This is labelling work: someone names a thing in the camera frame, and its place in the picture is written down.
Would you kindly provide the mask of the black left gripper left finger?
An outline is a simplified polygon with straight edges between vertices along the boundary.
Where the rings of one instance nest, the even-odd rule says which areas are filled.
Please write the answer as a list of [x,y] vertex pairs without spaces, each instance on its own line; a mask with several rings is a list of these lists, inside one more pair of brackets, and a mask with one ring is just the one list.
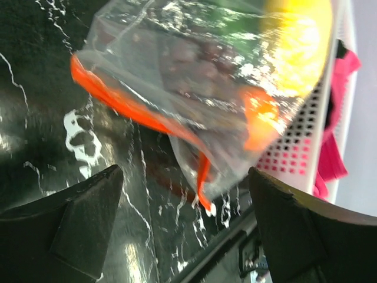
[[1,282],[100,279],[124,176],[112,165],[1,213]]

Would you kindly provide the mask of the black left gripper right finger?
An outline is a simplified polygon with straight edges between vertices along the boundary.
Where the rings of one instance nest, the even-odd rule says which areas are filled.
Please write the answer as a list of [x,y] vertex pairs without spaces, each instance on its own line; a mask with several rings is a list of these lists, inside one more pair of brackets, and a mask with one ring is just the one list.
[[376,217],[318,199],[254,167],[249,190],[273,282],[376,282]]

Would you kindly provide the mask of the dark purple fake grapes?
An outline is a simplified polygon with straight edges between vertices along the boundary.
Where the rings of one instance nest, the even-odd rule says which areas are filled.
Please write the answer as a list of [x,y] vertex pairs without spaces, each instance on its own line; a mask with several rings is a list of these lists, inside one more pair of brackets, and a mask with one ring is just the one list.
[[215,41],[161,40],[159,63],[164,88],[185,96],[235,99],[236,57],[233,47]]

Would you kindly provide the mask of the yellow fake banana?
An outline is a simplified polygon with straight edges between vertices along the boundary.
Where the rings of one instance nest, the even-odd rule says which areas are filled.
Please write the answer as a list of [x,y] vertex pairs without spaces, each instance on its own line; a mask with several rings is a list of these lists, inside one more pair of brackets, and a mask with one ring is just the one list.
[[260,21],[266,59],[279,93],[306,98],[326,65],[332,39],[331,1],[265,1]]

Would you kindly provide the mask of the clear zip bag orange seal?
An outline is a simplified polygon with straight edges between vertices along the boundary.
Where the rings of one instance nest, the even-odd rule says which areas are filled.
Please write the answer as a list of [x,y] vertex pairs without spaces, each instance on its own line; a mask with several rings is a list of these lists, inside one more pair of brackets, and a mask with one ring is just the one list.
[[331,1],[110,1],[73,80],[170,138],[207,213],[298,115],[322,78]]

